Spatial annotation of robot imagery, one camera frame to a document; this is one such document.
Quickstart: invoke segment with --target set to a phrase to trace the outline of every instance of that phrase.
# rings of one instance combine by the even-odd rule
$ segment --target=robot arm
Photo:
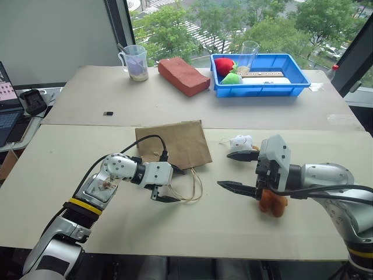
[[[280,135],[270,137],[263,140],[258,155],[256,187],[232,181],[218,184],[258,200],[263,189],[298,199],[312,197],[332,218],[354,270],[363,279],[373,277],[373,191],[355,185],[353,175],[343,166],[321,163],[301,167],[290,164],[290,155]]]
[[[93,224],[116,193],[121,180],[152,190],[153,200],[178,201],[158,196],[158,187],[169,185],[172,174],[168,162],[138,163],[121,153],[106,156],[100,171],[64,203],[64,208],[47,225],[26,259],[23,274],[28,275],[22,280],[42,279],[45,270],[56,272],[56,279],[63,279],[61,275],[67,277],[77,269],[84,251],[76,243],[84,243],[90,236]]]

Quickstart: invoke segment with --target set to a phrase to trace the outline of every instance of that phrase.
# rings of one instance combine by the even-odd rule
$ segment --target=yellow ring
[[[86,208],[87,210],[97,214],[100,216],[103,212],[101,210],[98,210],[96,207],[93,207],[92,205],[89,205],[81,200],[75,199],[75,198],[70,198],[69,202],[74,203],[78,206],[81,206],[83,208]]]
[[[373,253],[363,253],[363,252],[352,250],[350,248],[347,248],[347,249],[350,251],[350,253],[352,253],[354,255],[358,255],[359,257],[362,257],[362,258],[373,258]]]

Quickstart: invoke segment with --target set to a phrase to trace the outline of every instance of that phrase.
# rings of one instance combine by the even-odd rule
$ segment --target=white stuffed toy
[[[250,135],[237,135],[234,138],[229,139],[230,153],[240,152],[240,151],[252,151],[252,138]]]

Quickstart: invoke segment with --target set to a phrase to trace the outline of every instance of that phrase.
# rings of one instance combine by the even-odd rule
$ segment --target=red brick
[[[196,95],[210,85],[210,78],[201,75],[180,57],[161,59],[158,71],[187,96]]]

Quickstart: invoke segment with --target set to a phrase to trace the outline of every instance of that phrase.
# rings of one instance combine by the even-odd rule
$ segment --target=plastic measuring cup
[[[148,79],[146,49],[144,47],[128,45],[118,53],[118,58],[122,62],[124,72],[128,72],[134,81],[141,82]]]

